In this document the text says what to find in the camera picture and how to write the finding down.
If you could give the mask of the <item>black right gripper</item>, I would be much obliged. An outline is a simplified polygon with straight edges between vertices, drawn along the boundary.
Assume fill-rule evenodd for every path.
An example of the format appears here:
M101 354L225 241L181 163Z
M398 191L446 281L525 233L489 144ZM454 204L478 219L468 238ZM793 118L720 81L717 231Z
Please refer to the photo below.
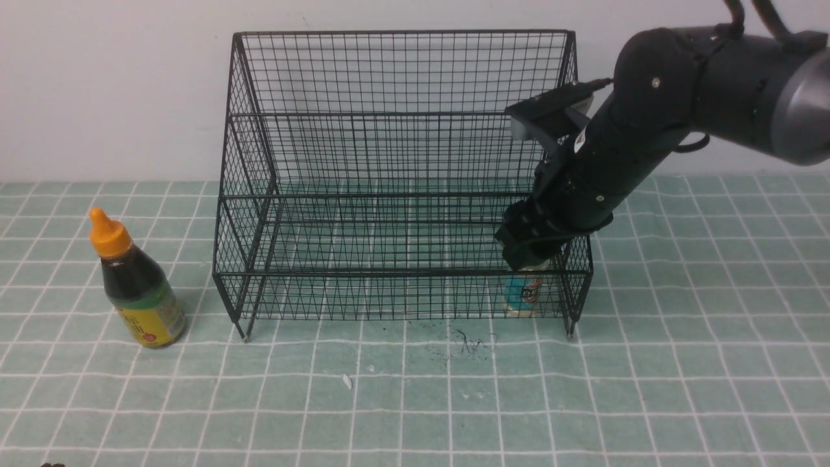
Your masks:
M547 153L534 169L530 196L510 205L495 238L512 271L534 268L557 255L570 239L611 224L613 209L603 189L590 186L590 176L609 175L611 152L578 153L566 165L564 153Z

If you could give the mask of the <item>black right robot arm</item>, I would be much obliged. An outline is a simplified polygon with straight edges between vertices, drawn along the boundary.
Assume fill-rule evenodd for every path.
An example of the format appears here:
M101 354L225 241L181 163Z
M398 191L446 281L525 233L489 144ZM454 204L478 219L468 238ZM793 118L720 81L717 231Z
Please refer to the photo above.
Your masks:
M632 36L611 78L507 107L515 137L547 153L531 194L495 234L512 270L537 267L610 224L667 156L711 137L797 166L826 162L827 33L791 32L770 1L755 1L770 35L747 35L742 3L726 5L729 23Z

